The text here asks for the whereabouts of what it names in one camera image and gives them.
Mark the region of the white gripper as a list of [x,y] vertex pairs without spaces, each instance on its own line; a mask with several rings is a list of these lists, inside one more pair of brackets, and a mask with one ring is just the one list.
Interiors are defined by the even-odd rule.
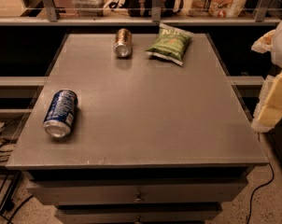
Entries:
[[[261,36],[251,49],[258,53],[273,49],[272,41],[275,30]],[[282,72],[276,77],[268,75],[263,81],[259,102],[257,103],[251,127],[255,132],[267,133],[282,119]]]

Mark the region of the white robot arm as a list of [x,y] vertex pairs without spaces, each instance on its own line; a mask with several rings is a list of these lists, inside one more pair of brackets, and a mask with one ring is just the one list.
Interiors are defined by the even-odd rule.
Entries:
[[[273,64],[282,69],[282,21],[274,30],[260,37],[251,47],[258,53],[271,53]],[[267,133],[282,119],[282,71],[268,75],[262,83],[259,102],[253,114],[251,127],[259,133]]]

